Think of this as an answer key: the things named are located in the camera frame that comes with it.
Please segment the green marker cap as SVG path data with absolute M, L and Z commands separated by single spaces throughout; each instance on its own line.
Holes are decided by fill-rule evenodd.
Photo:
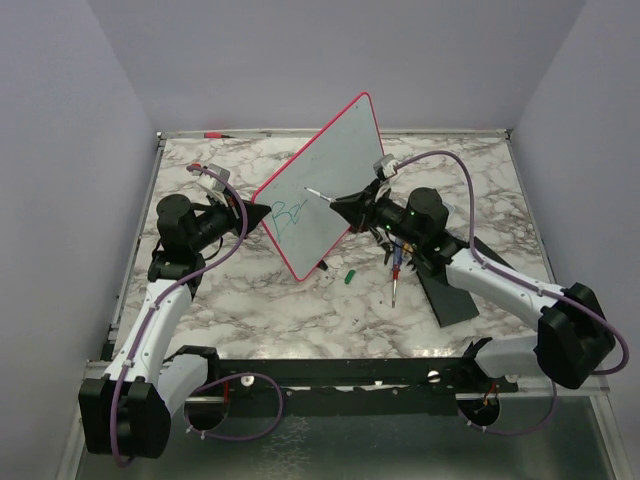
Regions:
M 347 284 L 347 285 L 349 285 L 349 284 L 351 283 L 351 281 L 353 280 L 353 278 L 354 278 L 355 274 L 356 274 L 356 271 L 355 271 L 355 270 L 350 270 L 350 271 L 347 273 L 347 275 L 346 275 L 346 277 L 345 277 L 345 279 L 344 279 L 344 283 L 345 283 L 345 284 Z

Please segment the pink framed whiteboard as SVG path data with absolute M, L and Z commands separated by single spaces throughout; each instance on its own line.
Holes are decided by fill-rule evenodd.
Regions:
M 373 102 L 362 92 L 255 191 L 252 201 L 271 208 L 262 224 L 296 281 L 349 229 L 329 202 L 366 187 L 383 156 Z

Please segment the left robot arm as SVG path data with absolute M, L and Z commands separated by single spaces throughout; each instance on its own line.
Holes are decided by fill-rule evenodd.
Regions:
M 166 448 L 172 417 L 188 396 L 218 388 L 221 371 L 215 349 L 182 347 L 172 360 L 166 352 L 206 271 L 203 250 L 228 233 L 244 240 L 270 211 L 230 192 L 206 205 L 182 194 L 160 200 L 159 242 L 140 313 L 105 372 L 84 380 L 78 394 L 90 453 L 111 455 L 121 468 L 136 458 L 158 458 Z

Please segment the green whiteboard marker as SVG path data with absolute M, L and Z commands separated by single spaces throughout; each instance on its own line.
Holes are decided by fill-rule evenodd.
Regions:
M 327 196 L 327 195 L 325 195 L 325 194 L 323 194 L 323 193 L 319 192 L 318 190 L 315 190 L 315 189 L 313 189 L 311 187 L 304 187 L 304 190 L 306 190 L 308 193 L 310 193 L 310 194 L 312 194 L 312 195 L 324 200 L 325 202 L 331 203 L 331 202 L 334 201 L 333 198 L 331 198 L 331 197 L 329 197 L 329 196 Z

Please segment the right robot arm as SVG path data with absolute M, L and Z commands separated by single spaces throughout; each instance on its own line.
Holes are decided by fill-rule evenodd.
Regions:
M 459 367 L 461 383 L 481 391 L 507 375 L 546 375 L 568 389 L 595 374 L 616 340 L 591 289 L 534 280 L 486 256 L 446 229 L 449 211 L 431 188 L 411 192 L 399 205 L 372 182 L 364 190 L 330 201 L 353 230 L 377 228 L 412 249 L 418 272 L 484 298 L 528 325 L 527 337 L 480 341 Z

